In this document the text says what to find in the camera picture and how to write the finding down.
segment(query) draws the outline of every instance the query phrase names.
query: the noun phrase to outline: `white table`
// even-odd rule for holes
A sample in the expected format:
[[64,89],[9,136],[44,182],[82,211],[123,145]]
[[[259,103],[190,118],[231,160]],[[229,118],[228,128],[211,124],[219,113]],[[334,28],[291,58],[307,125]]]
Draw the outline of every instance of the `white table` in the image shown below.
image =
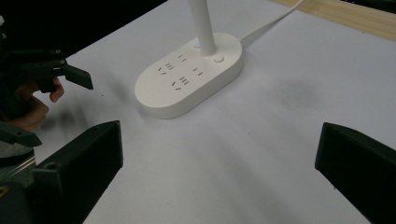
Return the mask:
[[[214,32],[235,37],[288,9],[208,5]],[[134,98],[137,78],[195,37],[188,1],[168,0],[68,58],[93,91],[63,79],[58,103],[37,94],[50,107],[37,162],[120,121],[124,165],[84,223],[369,223],[314,163],[323,122],[396,148],[396,43],[294,11],[245,45],[232,83],[179,118],[150,117]]]

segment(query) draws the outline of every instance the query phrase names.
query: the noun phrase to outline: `white power strip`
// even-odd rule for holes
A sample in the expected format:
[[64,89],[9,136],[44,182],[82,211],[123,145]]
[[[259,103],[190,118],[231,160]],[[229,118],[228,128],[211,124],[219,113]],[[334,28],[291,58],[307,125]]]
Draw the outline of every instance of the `white power strip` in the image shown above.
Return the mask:
[[148,67],[135,84],[135,96],[158,119],[183,115],[233,81],[243,68],[242,45],[215,33],[216,53],[202,56],[195,38]]

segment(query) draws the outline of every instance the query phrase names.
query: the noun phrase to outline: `human hand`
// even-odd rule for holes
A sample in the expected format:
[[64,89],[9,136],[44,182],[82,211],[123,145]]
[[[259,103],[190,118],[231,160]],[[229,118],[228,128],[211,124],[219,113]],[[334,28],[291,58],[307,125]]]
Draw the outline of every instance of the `human hand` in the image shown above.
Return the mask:
[[[64,87],[59,78],[53,79],[56,91],[49,94],[49,99],[56,103],[59,98],[64,95]],[[21,97],[21,100],[27,104],[29,111],[23,117],[16,119],[3,118],[4,121],[10,125],[21,128],[25,131],[33,131],[38,128],[46,118],[49,108],[39,99],[33,96],[33,93],[39,91],[38,85],[35,81],[29,81],[25,85],[19,87],[16,93]]]

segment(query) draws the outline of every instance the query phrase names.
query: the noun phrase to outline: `power strip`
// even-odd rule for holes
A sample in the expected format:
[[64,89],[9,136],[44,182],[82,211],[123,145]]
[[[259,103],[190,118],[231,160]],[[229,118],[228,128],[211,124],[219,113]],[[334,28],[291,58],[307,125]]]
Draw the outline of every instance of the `power strip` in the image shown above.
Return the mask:
[[190,0],[197,38],[149,66],[135,97],[158,119],[179,117],[233,81],[243,69],[242,44],[212,32],[205,0]]

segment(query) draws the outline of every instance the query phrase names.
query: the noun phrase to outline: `white cable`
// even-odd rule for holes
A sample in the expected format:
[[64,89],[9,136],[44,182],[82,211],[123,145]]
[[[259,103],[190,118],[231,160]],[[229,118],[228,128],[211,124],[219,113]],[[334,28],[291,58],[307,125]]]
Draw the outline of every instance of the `white cable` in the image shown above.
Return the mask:
[[24,161],[23,163],[19,164],[17,167],[15,168],[4,168],[3,172],[0,174],[0,176],[2,176],[2,178],[0,179],[0,182],[5,181],[10,179],[12,176],[17,175],[18,173],[22,172],[24,169],[28,168],[29,166],[31,166],[32,164],[35,164],[35,156],[33,155],[32,157],[30,157],[29,159],[27,159],[26,161]]
[[248,39],[249,37],[251,37],[252,35],[255,35],[257,33],[259,33],[260,31],[266,29],[267,27],[277,23],[278,21],[282,20],[283,18],[285,18],[287,15],[289,15],[292,11],[294,11],[304,0],[300,0],[298,1],[293,7],[291,7],[288,11],[286,11],[285,13],[283,13],[282,15],[280,15],[279,17],[275,18],[274,20],[264,24],[263,26],[251,31],[250,33],[248,33],[247,35],[242,36],[241,38],[239,38],[239,40],[241,42],[245,41],[246,39]]

